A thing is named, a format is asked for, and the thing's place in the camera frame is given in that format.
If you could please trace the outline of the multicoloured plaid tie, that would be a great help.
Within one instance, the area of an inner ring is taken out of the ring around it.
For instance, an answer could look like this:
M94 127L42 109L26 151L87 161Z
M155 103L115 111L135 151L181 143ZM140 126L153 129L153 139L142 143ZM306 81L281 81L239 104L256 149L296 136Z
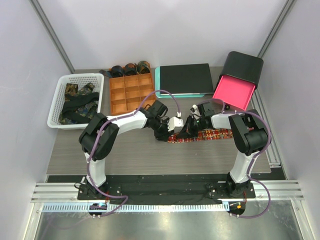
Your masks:
M200 142L200 141L211 141L211 140L223 140L233 138L233 133L230 129L206 129L198 132L198 136L178 138L177 133L171 135L167 142L171 144L176 143L189 143L189 142Z

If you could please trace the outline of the black pink drawer cabinet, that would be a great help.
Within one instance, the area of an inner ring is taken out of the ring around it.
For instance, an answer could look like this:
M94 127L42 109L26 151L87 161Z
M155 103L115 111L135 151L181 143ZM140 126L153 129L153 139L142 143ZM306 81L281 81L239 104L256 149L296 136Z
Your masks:
M263 65L262 58L238 51L229 52L213 98L222 100L231 109L245 111L258 88Z

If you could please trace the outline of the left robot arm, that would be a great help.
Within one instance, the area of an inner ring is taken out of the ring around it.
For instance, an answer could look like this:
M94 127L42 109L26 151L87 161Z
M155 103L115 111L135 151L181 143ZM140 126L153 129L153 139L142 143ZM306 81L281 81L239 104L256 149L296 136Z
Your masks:
M107 192L105 163L117 136L138 129L150 128L158 141L166 142L174 134L169 129L169 119L164 116L168 108L156 100L148 107L116 116L106 116L97 113L79 136L81 149L87 161L86 179L91 185L89 194L100 200Z

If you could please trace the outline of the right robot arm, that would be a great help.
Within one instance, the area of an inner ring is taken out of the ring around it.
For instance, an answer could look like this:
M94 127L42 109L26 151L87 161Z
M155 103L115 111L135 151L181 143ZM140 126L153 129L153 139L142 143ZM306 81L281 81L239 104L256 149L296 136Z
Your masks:
M226 194L236 198L249 188L252 168L271 143L270 129L256 110L216 113L208 101L193 105L176 139L198 138L201 131L222 129L232 132L237 148L234 165L224 185Z

